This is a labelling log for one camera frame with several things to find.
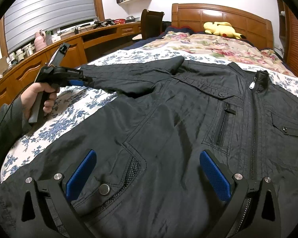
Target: window blind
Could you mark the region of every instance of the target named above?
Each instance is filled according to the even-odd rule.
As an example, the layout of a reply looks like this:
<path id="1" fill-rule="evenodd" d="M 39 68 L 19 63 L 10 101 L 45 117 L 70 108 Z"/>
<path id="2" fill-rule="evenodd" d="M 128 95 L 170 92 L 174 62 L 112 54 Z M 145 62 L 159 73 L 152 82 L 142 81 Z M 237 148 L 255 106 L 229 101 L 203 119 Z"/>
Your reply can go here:
<path id="1" fill-rule="evenodd" d="M 94 0 L 16 0 L 4 16 L 8 52 L 39 30 L 52 30 L 96 17 Z"/>

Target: wooden chair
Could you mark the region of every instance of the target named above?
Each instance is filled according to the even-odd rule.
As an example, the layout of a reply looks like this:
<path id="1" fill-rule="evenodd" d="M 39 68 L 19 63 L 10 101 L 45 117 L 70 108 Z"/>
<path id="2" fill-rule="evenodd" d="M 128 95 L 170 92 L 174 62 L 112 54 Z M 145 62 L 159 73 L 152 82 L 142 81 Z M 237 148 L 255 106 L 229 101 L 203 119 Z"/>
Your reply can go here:
<path id="1" fill-rule="evenodd" d="M 157 37 L 162 32 L 162 18 L 164 12 L 154 12 L 144 9 L 141 14 L 142 39 Z"/>

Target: pikachu plush toy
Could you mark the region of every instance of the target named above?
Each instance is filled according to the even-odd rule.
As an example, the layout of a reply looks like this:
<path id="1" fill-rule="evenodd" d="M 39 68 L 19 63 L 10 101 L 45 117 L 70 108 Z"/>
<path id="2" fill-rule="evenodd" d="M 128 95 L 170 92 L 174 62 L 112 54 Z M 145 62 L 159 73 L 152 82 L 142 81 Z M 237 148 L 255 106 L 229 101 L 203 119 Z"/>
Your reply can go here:
<path id="1" fill-rule="evenodd" d="M 235 37 L 236 39 L 245 39 L 242 34 L 236 33 L 235 29 L 228 22 L 206 22 L 203 25 L 205 33 L 223 37 Z"/>

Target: metal button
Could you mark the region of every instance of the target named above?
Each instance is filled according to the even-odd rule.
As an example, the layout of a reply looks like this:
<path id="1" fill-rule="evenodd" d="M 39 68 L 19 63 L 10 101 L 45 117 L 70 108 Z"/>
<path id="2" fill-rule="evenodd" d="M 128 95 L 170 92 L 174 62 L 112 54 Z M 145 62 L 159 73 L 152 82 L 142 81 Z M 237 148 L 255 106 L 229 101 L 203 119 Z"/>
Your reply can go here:
<path id="1" fill-rule="evenodd" d="M 61 178 L 62 178 L 62 174 L 60 174 L 60 173 L 54 175 L 55 180 L 59 180 Z"/>
<path id="2" fill-rule="evenodd" d="M 236 180 L 243 179 L 243 176 L 241 174 L 235 174 L 234 177 L 235 177 Z"/>
<path id="3" fill-rule="evenodd" d="M 106 196 L 109 194 L 109 192 L 110 192 L 110 187 L 107 184 L 103 183 L 101 186 L 99 186 L 99 193 L 101 195 Z"/>
<path id="4" fill-rule="evenodd" d="M 30 183 L 30 182 L 32 182 L 32 177 L 28 177 L 27 179 L 25 179 L 25 182 L 26 182 L 26 183 Z"/>
<path id="5" fill-rule="evenodd" d="M 265 182 L 268 182 L 268 183 L 271 182 L 271 179 L 270 179 L 268 176 L 266 176 L 266 177 L 264 178 L 264 180 L 265 180 Z"/>

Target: pink kettle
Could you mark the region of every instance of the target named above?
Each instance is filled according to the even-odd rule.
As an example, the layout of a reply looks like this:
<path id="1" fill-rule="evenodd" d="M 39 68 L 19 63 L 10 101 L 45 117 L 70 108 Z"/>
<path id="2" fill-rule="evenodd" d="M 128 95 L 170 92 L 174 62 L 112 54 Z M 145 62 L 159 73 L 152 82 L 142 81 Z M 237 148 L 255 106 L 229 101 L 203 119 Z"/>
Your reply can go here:
<path id="1" fill-rule="evenodd" d="M 43 48 L 47 47 L 48 45 L 46 44 L 45 40 L 45 32 L 44 31 L 39 31 L 36 32 L 35 35 L 35 40 L 34 40 L 34 47 L 36 52 L 42 50 Z"/>

